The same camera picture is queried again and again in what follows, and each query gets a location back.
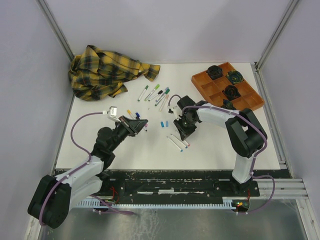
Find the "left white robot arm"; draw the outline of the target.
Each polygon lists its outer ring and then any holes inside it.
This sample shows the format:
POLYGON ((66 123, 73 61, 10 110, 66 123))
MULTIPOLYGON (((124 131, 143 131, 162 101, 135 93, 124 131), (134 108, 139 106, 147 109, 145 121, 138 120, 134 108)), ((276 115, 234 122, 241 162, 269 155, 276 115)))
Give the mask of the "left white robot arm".
POLYGON ((113 129, 102 127, 97 132, 93 150, 78 166, 57 176, 41 178, 27 208, 27 213, 39 223, 55 229, 69 211, 88 196, 106 195, 111 183, 100 177, 115 159, 114 150, 126 137, 135 137, 148 123, 146 119, 120 116, 113 129))

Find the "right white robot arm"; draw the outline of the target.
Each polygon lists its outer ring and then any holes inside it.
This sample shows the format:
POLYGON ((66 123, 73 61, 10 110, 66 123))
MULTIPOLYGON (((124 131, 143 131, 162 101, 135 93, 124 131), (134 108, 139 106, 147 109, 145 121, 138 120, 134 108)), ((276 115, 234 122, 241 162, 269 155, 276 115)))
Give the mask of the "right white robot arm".
POLYGON ((204 100, 196 103, 187 95, 181 97, 175 106, 167 107, 168 112, 175 116, 173 123, 182 141, 194 133, 197 124, 202 122, 227 130, 231 146, 236 152, 229 189, 236 196, 246 192, 247 182, 253 178, 256 158, 268 145, 267 134, 253 111, 249 108, 225 109, 204 100))

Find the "yellow cap marker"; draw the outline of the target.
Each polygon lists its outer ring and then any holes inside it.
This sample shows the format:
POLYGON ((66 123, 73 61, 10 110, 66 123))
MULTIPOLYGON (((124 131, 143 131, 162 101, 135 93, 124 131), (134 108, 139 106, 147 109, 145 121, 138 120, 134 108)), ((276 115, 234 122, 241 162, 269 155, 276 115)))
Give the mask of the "yellow cap marker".
POLYGON ((132 119, 135 119, 135 116, 132 114, 132 112, 129 109, 127 110, 127 113, 132 119))

